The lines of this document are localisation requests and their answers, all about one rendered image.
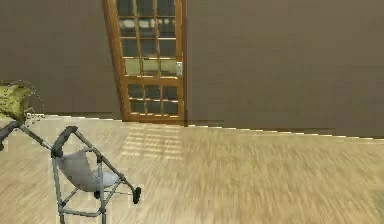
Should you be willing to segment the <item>wooden glass-paned room door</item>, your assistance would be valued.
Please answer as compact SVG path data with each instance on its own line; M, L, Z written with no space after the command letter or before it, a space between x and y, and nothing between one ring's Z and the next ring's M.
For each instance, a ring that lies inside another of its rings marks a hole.
M121 118L185 125L186 0L101 0ZM176 75L176 62L183 75Z

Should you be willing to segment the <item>grey folding stroller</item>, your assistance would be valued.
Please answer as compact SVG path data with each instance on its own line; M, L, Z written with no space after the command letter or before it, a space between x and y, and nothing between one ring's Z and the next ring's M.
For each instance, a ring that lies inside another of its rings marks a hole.
M0 151L4 149L3 141L15 129L20 129L42 147L50 151L60 224L66 224L66 215L92 218L100 216L101 224L106 224L106 206L121 184L125 184L130 188L133 203L139 203L142 189L139 186L135 187L131 184L125 175L119 172L110 161L84 137L77 126L67 126L58 135L54 144L50 145L21 122L11 121L3 128L0 128ZM84 143L85 147L74 153L65 154L63 152L63 146L72 134ZM74 186L74 189L65 199L62 198L61 194L58 170L61 170L67 180ZM75 211L66 208L67 203L79 190L91 192L94 198L100 201L100 206L96 212Z

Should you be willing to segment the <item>yellow-green house plant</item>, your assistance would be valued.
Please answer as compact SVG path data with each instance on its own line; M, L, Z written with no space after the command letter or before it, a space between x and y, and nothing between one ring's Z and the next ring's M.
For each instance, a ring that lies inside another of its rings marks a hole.
M40 102L39 111L44 113L44 101L31 83L24 80L0 80L0 117L9 117L22 123L29 118L41 119L42 115L37 115L34 106L30 104L31 97L37 98Z

